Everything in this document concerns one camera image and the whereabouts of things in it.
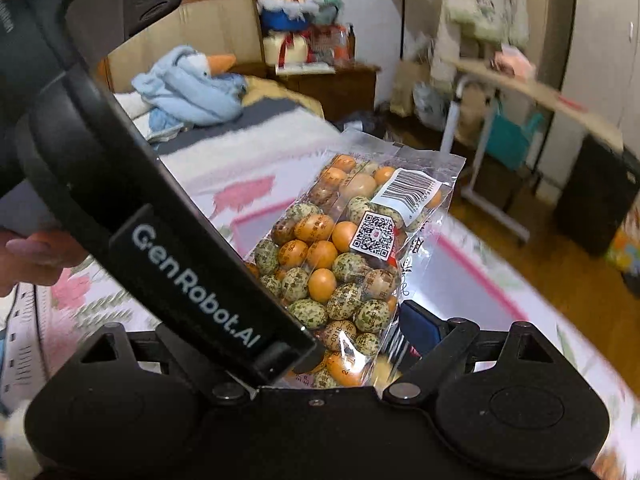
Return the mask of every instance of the pink flower pattern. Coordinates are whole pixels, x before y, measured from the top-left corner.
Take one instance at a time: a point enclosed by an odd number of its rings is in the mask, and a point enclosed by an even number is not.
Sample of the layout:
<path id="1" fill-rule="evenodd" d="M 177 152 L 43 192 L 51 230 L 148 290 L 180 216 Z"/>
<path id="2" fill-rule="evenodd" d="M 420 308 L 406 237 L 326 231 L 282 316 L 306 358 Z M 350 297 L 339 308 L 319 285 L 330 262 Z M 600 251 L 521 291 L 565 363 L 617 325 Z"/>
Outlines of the pink flower pattern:
<path id="1" fill-rule="evenodd" d="M 88 274 L 71 277 L 71 269 L 62 271 L 58 282 L 51 287 L 53 306 L 58 310 L 76 310 L 84 305 L 84 295 L 91 287 Z"/>
<path id="2" fill-rule="evenodd" d="M 258 178 L 256 180 L 245 180 L 226 186 L 222 191 L 217 192 L 213 197 L 213 213 L 209 220 L 213 220 L 225 209 L 241 212 L 259 198 L 267 196 L 273 190 L 275 175 Z"/>

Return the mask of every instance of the black suitcase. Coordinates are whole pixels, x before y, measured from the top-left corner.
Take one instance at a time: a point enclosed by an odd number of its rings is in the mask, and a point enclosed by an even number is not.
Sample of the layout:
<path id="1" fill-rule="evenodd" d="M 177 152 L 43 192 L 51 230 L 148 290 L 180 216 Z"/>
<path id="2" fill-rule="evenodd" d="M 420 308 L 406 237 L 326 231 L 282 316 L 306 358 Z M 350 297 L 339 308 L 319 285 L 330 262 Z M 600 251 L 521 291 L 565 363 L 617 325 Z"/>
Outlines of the black suitcase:
<path id="1" fill-rule="evenodd" d="M 592 256 L 603 256 L 638 195 L 640 163 L 592 135 L 584 137 L 556 207 L 560 231 Z"/>

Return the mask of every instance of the orange beak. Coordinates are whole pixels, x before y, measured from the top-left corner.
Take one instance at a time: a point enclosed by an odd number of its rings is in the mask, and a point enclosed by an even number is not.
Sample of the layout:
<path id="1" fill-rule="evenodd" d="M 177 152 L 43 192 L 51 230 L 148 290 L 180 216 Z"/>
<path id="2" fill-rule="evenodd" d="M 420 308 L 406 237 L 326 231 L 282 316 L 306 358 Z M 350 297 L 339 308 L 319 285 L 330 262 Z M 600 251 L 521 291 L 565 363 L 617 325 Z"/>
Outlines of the orange beak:
<path id="1" fill-rule="evenodd" d="M 207 56 L 211 75 L 222 74 L 228 72 L 233 65 L 236 64 L 236 56 L 233 54 L 218 54 L 215 56 Z"/>

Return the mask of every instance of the finger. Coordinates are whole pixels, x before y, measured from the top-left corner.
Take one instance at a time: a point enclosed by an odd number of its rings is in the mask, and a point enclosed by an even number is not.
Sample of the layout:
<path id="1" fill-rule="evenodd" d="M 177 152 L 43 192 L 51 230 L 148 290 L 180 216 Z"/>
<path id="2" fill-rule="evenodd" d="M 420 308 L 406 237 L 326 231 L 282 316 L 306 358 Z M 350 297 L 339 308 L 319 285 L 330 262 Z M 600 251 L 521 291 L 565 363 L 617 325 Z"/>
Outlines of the finger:
<path id="1" fill-rule="evenodd" d="M 0 285 L 0 298 L 6 298 L 9 294 L 14 290 L 16 283 L 11 283 L 9 285 Z"/>
<path id="2" fill-rule="evenodd" d="M 6 242 L 7 251 L 34 264 L 52 267 L 79 265 L 87 252 L 71 235 L 62 231 L 35 233 L 29 238 Z"/>
<path id="3" fill-rule="evenodd" d="M 29 239 L 48 244 L 55 254 L 60 255 L 60 262 L 63 267 L 80 265 L 89 255 L 89 253 L 84 250 L 84 247 L 65 231 L 35 233 L 31 235 Z"/>
<path id="4" fill-rule="evenodd" d="M 12 283 L 25 282 L 35 285 L 55 285 L 62 274 L 63 267 L 32 264 L 14 256 L 12 263 L 14 268 L 9 271 L 9 279 Z"/>

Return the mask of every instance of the wooden nightstand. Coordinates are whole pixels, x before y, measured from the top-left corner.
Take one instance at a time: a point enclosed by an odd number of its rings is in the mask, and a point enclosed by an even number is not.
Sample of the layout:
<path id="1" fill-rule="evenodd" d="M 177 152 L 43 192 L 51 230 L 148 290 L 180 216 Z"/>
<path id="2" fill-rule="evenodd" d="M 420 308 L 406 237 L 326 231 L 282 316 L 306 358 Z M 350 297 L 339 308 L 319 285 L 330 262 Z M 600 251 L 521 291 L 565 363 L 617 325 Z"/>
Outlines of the wooden nightstand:
<path id="1" fill-rule="evenodd" d="M 363 63 L 338 68 L 335 74 L 276 75 L 271 78 L 293 92 L 320 101 L 327 121 L 339 121 L 353 112 L 373 111 L 380 68 Z"/>

